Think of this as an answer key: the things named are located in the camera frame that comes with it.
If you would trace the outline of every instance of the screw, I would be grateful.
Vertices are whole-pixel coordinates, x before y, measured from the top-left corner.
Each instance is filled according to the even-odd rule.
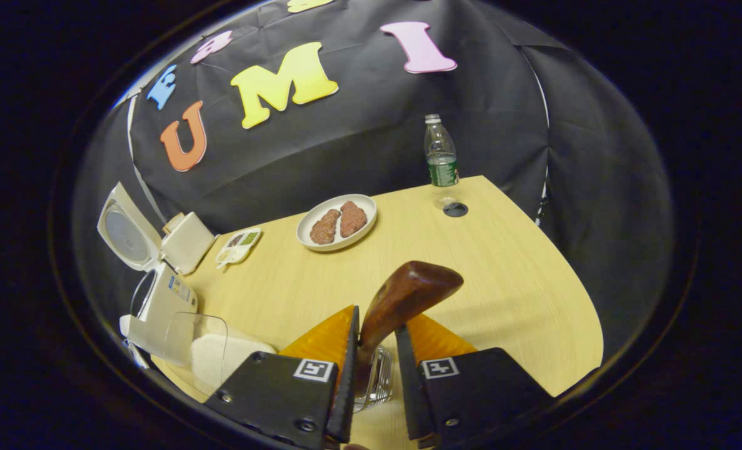
[[[300,419],[298,422],[299,430],[302,430],[303,432],[310,433],[314,432],[316,428],[316,423],[313,421],[310,421],[310,419]]]

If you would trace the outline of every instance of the pink letter i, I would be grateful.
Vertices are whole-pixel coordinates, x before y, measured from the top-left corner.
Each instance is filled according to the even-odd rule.
[[[457,63],[443,56],[426,34],[429,24],[425,22],[394,22],[381,26],[381,30],[396,36],[399,44],[407,54],[405,71],[411,74],[425,72],[453,71]]]

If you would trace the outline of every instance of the white appliance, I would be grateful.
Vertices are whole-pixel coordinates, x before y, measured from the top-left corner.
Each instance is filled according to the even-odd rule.
[[[129,267],[145,271],[151,280],[148,293],[137,316],[126,314],[120,318],[120,331],[134,345],[162,357],[171,364],[183,364],[189,355],[169,355],[166,348],[168,324],[174,314],[195,313],[198,308],[196,293],[188,288],[179,275],[163,262],[173,264],[180,273],[193,271],[203,254],[213,245],[216,237],[211,234],[194,213],[174,217],[168,222],[170,233],[160,239],[159,233],[134,205],[126,190],[119,182],[101,210],[97,229],[104,242]],[[189,340],[193,329],[176,331],[181,335],[173,339]]]

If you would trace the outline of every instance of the white plate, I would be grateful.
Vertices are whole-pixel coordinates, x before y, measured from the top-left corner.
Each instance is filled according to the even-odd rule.
[[[342,236],[340,236],[340,220],[342,220],[343,215],[340,214],[340,217],[337,217],[336,230],[334,231],[334,241],[332,243],[325,243],[323,245],[313,242],[313,240],[310,239],[310,231],[313,230],[313,225],[315,225],[316,222],[318,222],[323,217],[323,214],[326,214],[327,211],[331,209],[340,211],[340,207],[342,207],[343,203],[348,202],[349,200],[354,202],[357,207],[365,211],[365,216],[368,217],[368,223],[366,223],[364,227],[360,228],[357,233],[348,236],[348,238],[343,238]],[[349,245],[352,245],[353,243],[362,239],[363,236],[365,236],[365,234],[367,234],[368,231],[373,228],[373,224],[375,222],[376,202],[374,202],[371,197],[363,196],[362,194],[346,194],[345,196],[328,199],[317,207],[312,208],[310,212],[302,217],[301,221],[299,222],[299,226],[296,228],[296,237],[299,239],[299,242],[301,242],[307,248],[311,248],[315,251],[332,251],[339,248],[348,247]]]

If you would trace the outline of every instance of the open lid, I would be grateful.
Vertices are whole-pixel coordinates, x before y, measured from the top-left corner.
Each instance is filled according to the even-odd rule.
[[[150,271],[162,258],[162,239],[120,182],[104,202],[96,227],[104,242],[134,270]]]

